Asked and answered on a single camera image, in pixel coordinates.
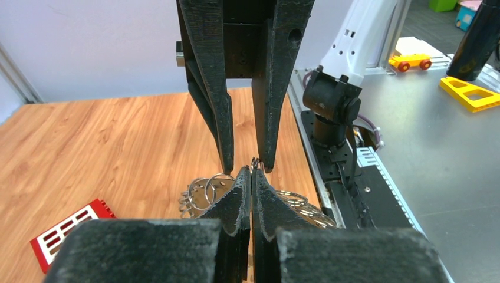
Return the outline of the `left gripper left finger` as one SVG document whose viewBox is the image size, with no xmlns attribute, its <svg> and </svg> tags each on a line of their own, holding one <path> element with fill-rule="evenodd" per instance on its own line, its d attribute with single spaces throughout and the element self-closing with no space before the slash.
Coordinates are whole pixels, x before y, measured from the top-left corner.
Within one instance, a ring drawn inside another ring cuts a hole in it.
<svg viewBox="0 0 500 283">
<path fill-rule="evenodd" d="M 251 173 L 195 219 L 93 219 L 61 245 L 45 282 L 242 282 Z"/>
</svg>

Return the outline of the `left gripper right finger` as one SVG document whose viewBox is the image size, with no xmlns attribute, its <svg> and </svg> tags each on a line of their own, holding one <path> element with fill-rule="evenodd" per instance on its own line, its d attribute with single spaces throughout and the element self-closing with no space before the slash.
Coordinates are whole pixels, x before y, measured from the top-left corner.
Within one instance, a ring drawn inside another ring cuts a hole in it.
<svg viewBox="0 0 500 283">
<path fill-rule="evenodd" d="M 252 171 L 255 282 L 447 282 L 438 253 L 420 232 L 323 229 L 281 200 Z"/>
</svg>

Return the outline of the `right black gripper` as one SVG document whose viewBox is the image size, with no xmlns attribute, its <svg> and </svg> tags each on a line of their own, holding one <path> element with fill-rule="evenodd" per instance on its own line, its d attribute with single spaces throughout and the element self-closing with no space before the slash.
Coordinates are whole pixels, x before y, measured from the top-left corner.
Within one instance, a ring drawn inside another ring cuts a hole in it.
<svg viewBox="0 0 500 283">
<path fill-rule="evenodd" d="M 176 1 L 188 90 L 222 171 L 234 166 L 226 78 L 252 78 L 258 157 L 272 172 L 282 105 L 314 1 Z"/>
</svg>

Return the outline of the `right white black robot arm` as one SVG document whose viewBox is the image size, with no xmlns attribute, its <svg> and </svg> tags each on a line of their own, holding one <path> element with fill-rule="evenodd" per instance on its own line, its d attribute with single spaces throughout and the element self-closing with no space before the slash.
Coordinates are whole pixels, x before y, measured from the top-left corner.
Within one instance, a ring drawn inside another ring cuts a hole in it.
<svg viewBox="0 0 500 283">
<path fill-rule="evenodd" d="M 360 108 L 368 60 L 396 1 L 353 1 L 308 81 L 304 103 L 332 123 L 339 146 Z M 258 155 L 274 168 L 282 105 L 313 1 L 177 1 L 188 91 L 212 133 L 224 173 L 234 166 L 229 79 L 251 80 Z"/>
</svg>

